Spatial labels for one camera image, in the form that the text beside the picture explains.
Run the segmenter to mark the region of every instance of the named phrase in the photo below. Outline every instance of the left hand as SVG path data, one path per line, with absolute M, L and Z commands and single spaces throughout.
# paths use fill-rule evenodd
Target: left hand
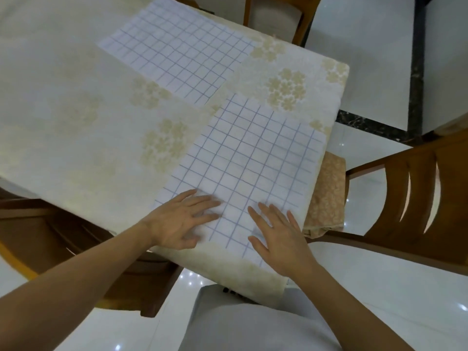
M 194 216 L 221 204 L 213 200 L 210 195 L 190 197 L 195 193 L 196 189 L 191 189 L 175 196 L 139 222 L 150 235 L 152 246 L 157 245 L 175 250 L 195 248 L 200 237 L 186 238 L 189 230 L 197 225 L 218 219 L 219 214 Z

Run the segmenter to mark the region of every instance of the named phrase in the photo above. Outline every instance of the table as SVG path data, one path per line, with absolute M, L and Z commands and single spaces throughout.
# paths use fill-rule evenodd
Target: table
M 256 46 L 206 103 L 192 105 L 97 45 L 150 0 L 1 2 L 10 12 L 0 39 L 0 176 L 44 200 L 125 230 L 149 212 L 230 93 L 309 123 L 323 158 L 345 64 L 202 12 Z M 301 224 L 306 212 L 297 212 Z M 155 251 L 262 304 L 274 306 L 286 284 L 209 244 Z

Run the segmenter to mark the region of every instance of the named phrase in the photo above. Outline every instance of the right hand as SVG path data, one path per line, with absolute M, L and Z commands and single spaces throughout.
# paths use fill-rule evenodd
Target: right hand
M 249 206 L 248 210 L 255 224 L 262 231 L 267 246 L 255 236 L 249 236 L 249 241 L 273 270 L 294 281 L 301 271 L 318 265 L 291 211 L 287 212 L 286 218 L 274 205 L 267 207 L 259 203 L 258 207 L 272 226 L 268 225 L 252 207 Z

